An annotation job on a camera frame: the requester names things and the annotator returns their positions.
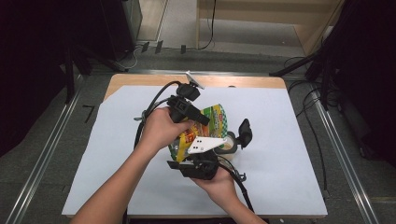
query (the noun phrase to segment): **hand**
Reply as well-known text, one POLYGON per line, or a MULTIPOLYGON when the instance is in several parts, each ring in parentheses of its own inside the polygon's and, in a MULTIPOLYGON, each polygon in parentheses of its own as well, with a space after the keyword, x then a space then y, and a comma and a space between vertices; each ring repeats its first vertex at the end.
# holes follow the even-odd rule
POLYGON ((221 208, 240 202, 236 195, 233 178, 230 174, 219 167, 215 177, 211 180, 191 179, 195 184, 204 189, 209 195, 210 199, 221 208))
POLYGON ((149 146, 154 155, 171 144, 182 132, 189 129, 193 121, 174 123, 169 115, 169 107, 155 109, 146 120, 139 145, 149 146))

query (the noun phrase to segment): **black stand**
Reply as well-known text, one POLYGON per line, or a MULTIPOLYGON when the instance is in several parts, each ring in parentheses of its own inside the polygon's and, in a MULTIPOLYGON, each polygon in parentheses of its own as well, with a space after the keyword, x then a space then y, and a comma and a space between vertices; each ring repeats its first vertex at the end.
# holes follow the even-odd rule
POLYGON ((320 49, 318 49, 315 53, 301 59, 300 61, 291 64, 290 66, 274 73, 270 73, 270 77, 283 77, 287 73, 310 63, 308 70, 305 73, 305 78, 309 81, 313 81, 318 78, 320 74, 322 74, 322 87, 320 91, 320 102, 323 107, 328 110, 328 90, 330 77, 335 75, 335 63, 339 60, 341 46, 344 46, 347 36, 345 30, 347 29, 347 22, 349 17, 355 12, 356 5, 359 1, 350 1, 346 0, 343 6, 343 10, 341 12, 340 18, 338 22, 333 27, 329 36, 322 43, 320 49))

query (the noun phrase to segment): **wooden table edge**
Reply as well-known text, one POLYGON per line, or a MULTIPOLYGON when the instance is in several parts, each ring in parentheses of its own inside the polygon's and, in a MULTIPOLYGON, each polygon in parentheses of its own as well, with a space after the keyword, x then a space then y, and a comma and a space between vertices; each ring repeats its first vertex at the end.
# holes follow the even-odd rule
MULTIPOLYGON (((194 76, 206 87, 241 87, 241 88, 273 88, 286 89, 281 77, 236 77, 236 76, 194 76)), ((145 74, 115 74, 108 84, 105 99, 126 85, 132 86, 163 86, 170 81, 178 80, 187 83, 184 75, 145 75, 145 74)))

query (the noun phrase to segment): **person's left hand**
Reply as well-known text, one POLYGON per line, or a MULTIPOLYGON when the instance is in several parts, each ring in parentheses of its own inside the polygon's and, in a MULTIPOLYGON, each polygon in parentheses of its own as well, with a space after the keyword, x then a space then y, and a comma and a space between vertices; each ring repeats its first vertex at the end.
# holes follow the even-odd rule
POLYGON ((148 116, 139 145, 149 146, 157 153, 192 126, 192 120, 174 123, 169 113, 169 107, 164 107, 155 109, 148 116))

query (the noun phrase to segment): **person's right hand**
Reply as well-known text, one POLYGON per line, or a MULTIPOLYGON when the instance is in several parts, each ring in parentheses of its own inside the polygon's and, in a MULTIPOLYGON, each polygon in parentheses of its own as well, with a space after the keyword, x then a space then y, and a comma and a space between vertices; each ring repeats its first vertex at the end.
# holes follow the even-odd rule
POLYGON ((210 199, 221 208, 239 202, 235 185, 231 175, 219 167, 216 175, 211 180, 191 179, 195 184, 204 189, 210 199))

